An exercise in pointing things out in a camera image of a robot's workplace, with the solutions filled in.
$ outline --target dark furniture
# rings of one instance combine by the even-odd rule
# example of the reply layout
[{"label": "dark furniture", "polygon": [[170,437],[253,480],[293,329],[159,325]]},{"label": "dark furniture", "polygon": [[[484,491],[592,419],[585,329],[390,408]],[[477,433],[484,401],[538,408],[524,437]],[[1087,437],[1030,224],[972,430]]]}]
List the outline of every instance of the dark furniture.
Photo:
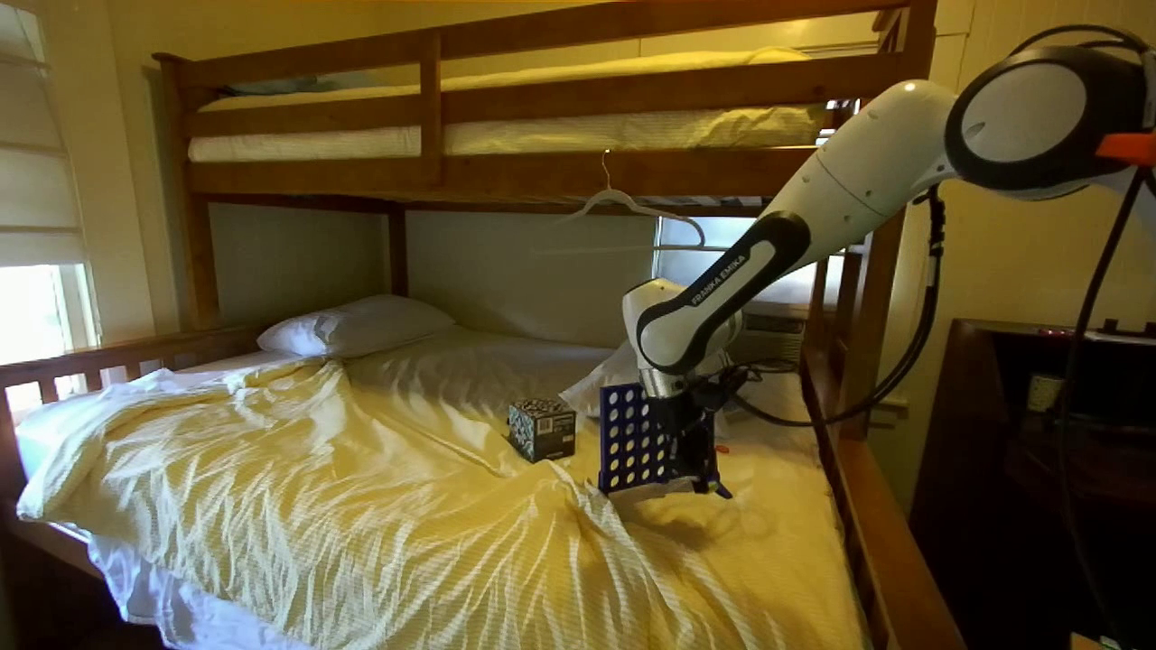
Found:
[{"label": "dark furniture", "polygon": [[1095,332],[1058,419],[1069,350],[1066,329],[950,329],[910,531],[968,646],[1156,646],[1156,339]]}]

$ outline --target white bed sheet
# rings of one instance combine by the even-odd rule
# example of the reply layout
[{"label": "white bed sheet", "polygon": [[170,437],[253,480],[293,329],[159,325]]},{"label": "white bed sheet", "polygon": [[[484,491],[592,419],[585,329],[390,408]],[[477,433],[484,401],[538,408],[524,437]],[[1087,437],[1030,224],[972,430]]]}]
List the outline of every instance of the white bed sheet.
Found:
[{"label": "white bed sheet", "polygon": [[[621,58],[596,65],[527,69],[495,76],[459,76],[444,90],[524,87],[542,79],[596,79],[639,72],[686,72],[723,65],[798,61],[795,51],[690,51],[657,58]],[[397,98],[415,87],[347,87],[314,94],[224,98],[202,112],[238,112],[267,105],[318,105],[347,98]],[[816,144],[820,116],[813,108],[726,108],[726,112],[632,112],[574,119],[502,119],[452,123],[448,155],[513,155],[513,152],[647,152],[647,148],[780,148]],[[419,126],[325,130],[325,134],[220,134],[188,144],[191,163],[260,163],[260,159],[412,159],[423,152]]]},{"label": "white bed sheet", "polygon": [[[94,545],[101,567],[116,567],[126,549],[137,549],[126,553],[134,567],[119,571],[123,589],[112,585],[126,603],[141,599],[145,585],[163,581],[170,585],[159,592],[170,596],[210,592],[210,614],[173,621],[195,628],[191,621],[217,618],[224,628],[246,628],[242,639],[231,639],[235,646],[293,646],[296,639],[311,646],[860,646],[860,610],[838,520],[806,430],[723,415],[723,480],[733,488],[733,502],[694,495],[683,484],[603,498],[592,491],[596,433],[589,426],[567,462],[531,466],[517,459],[502,437],[509,397],[556,394],[600,358],[603,350],[592,347],[564,347],[560,354],[560,347],[509,336],[441,332],[405,347],[405,354],[350,361],[347,372],[275,365],[275,372],[231,376],[228,412],[242,415],[246,426],[231,430],[224,448],[163,441],[148,448],[145,437],[159,433],[155,423],[137,430],[98,426],[87,441],[98,441],[105,459],[90,462],[90,473],[79,477],[83,488],[40,491],[51,484],[40,480],[36,488],[40,469],[22,513],[76,520],[94,531],[105,542]],[[780,376],[777,383],[784,386],[751,386],[751,397],[777,401],[777,408],[798,401],[791,379]],[[343,419],[376,412],[372,423],[387,426],[387,437],[343,441],[350,437],[347,423],[336,426],[340,433],[318,437],[303,419],[278,430],[275,419],[285,415],[285,401],[267,397],[303,386],[322,386],[322,394],[307,390],[314,408],[293,408],[307,423],[332,423],[332,408]],[[199,426],[181,415],[188,437],[206,430],[206,419],[220,430],[228,415],[199,404],[191,397],[199,390],[213,394],[220,386],[206,376],[181,379],[148,408],[130,401],[130,412],[166,419],[177,397],[202,408],[191,419]],[[256,498],[238,498],[224,488],[242,480],[228,473],[220,484],[217,469],[224,469],[220,462],[238,469],[235,459],[246,455],[249,437],[275,437],[285,466],[275,469],[264,455],[264,466],[249,466],[260,484]],[[318,459],[336,455],[358,455],[343,469],[365,480],[383,477],[376,484],[332,480],[336,466]],[[65,455],[69,477],[83,459],[90,455]],[[350,509],[336,495],[340,484],[354,488],[361,506]],[[235,531],[210,534],[199,516],[202,506],[188,506],[191,516],[166,513],[184,509],[184,502],[213,502],[217,491],[231,495],[231,506],[213,509],[238,516],[246,527],[242,538],[228,542],[235,553],[224,560],[202,545]],[[296,520],[303,538],[318,534],[325,549],[278,553],[278,542],[289,538],[285,527],[260,524],[256,509],[267,506]],[[314,527],[325,513],[354,516],[336,516],[347,527],[329,538]],[[390,556],[390,571],[361,563],[383,556]],[[137,610],[148,614],[181,610],[191,599],[148,596],[145,603]]]}]

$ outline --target wrinkled yellow sheet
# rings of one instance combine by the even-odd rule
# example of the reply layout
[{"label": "wrinkled yellow sheet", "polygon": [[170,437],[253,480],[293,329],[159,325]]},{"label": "wrinkled yellow sheet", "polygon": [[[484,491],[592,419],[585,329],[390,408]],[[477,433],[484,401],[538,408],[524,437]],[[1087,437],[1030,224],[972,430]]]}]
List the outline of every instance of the wrinkled yellow sheet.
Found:
[{"label": "wrinkled yellow sheet", "polygon": [[567,462],[502,441],[499,386],[542,386],[495,372],[491,347],[148,376],[65,404],[40,423],[72,437],[22,516],[126,542],[311,646],[860,646],[806,430],[730,415],[733,502],[603,498],[592,430]]}]

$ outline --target white pillow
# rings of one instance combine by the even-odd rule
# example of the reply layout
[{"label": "white pillow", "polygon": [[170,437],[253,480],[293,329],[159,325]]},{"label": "white pillow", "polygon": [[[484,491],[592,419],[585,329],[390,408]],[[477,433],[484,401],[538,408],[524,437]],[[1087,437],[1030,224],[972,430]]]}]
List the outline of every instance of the white pillow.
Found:
[{"label": "white pillow", "polygon": [[611,358],[603,358],[592,372],[585,372],[578,383],[571,383],[560,401],[567,401],[571,412],[596,419],[603,404],[603,386],[639,383],[636,350],[621,343]]},{"label": "white pillow", "polygon": [[361,358],[452,325],[455,318],[423,300],[368,296],[329,311],[285,318],[264,329],[256,336],[256,347],[296,358]]}]

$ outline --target bunk bed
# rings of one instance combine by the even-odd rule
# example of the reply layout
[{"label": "bunk bed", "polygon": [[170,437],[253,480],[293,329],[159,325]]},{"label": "bunk bed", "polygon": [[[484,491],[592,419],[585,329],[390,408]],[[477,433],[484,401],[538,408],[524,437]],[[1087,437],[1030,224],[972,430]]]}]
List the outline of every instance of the bunk bed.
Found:
[{"label": "bunk bed", "polygon": [[[871,14],[874,40],[834,54],[744,54],[600,61],[582,72],[513,72],[484,83],[448,76],[455,61],[524,54],[589,43],[650,43],[697,29],[733,29],[762,22],[824,22]],[[437,25],[343,43],[260,51],[210,61],[159,54],[170,101],[170,148],[177,152],[177,184],[184,202],[184,246],[191,285],[191,332],[159,343],[83,350],[54,361],[0,368],[0,462],[4,462],[4,527],[7,538],[36,545],[69,567],[90,571],[87,549],[58,527],[14,520],[11,509],[25,488],[14,441],[11,386],[40,386],[40,401],[58,401],[58,379],[79,376],[87,390],[119,376],[141,376],[152,365],[188,368],[213,358],[253,354],[256,329],[220,329],[213,271],[213,202],[278,202],[340,206],[383,213],[390,224],[390,289],[408,293],[405,224],[412,209],[524,209],[567,213],[596,188],[621,188],[672,213],[712,209],[759,213],[759,206],[813,152],[816,134],[845,119],[845,108],[871,101],[896,79],[928,72],[932,0],[806,0],[806,4],[683,4],[636,0],[592,4],[545,14],[491,18],[470,25]],[[415,69],[412,87],[390,90],[325,90],[325,98],[285,94],[329,87],[329,76],[350,69]],[[611,123],[647,116],[741,112],[769,105],[773,144],[629,144],[603,134],[571,148],[495,152],[473,148],[470,126],[509,123]],[[347,141],[390,134],[405,144],[350,152],[267,155],[282,137]],[[885,307],[900,220],[842,253],[838,271],[820,264],[802,347],[802,394],[813,415],[856,404],[874,376],[885,336]],[[874,646],[961,646],[961,636],[928,578],[903,513],[889,498],[867,444],[867,415],[816,426],[820,466],[834,495],[842,549],[863,636]]]}]

